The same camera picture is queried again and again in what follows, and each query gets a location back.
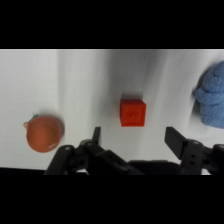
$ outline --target red cube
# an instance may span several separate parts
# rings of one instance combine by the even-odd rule
[[[142,100],[121,100],[120,119],[122,127],[144,127],[146,104]]]

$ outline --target white table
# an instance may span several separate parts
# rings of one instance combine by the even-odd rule
[[[65,123],[62,144],[77,146],[102,127],[102,147],[123,159],[179,162],[165,128],[212,147],[224,130],[192,114],[200,76],[224,50],[0,50],[0,167],[46,169],[56,150],[29,148],[23,123],[52,114]],[[146,125],[122,128],[121,96],[143,96]]]

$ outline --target blue towel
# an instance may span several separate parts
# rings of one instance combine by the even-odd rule
[[[224,61],[212,67],[196,90],[203,124],[224,129]]]

